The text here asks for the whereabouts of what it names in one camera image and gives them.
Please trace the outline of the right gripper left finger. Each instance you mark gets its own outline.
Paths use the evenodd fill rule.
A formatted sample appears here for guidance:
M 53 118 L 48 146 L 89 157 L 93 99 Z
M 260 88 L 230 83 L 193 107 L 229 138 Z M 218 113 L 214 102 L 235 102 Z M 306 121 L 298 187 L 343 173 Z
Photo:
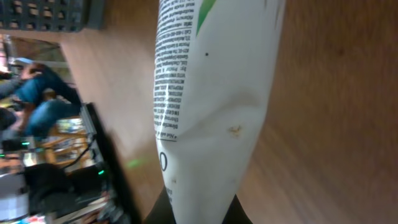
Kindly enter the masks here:
M 175 224 L 174 213 L 166 187 L 163 187 L 143 224 Z

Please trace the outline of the white gold cream tube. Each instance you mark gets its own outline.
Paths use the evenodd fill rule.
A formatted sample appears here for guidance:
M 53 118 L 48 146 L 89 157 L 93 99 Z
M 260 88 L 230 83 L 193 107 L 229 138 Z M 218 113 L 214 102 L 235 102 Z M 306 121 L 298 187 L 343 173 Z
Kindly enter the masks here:
M 160 0 L 154 127 L 176 223 L 221 223 L 264 123 L 281 0 Z

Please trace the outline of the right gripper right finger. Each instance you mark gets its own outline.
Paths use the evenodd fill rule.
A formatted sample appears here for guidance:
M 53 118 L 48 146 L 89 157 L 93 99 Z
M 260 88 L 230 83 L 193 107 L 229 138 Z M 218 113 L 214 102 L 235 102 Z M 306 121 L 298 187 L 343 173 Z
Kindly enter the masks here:
M 237 195 L 234 196 L 222 224 L 252 224 Z

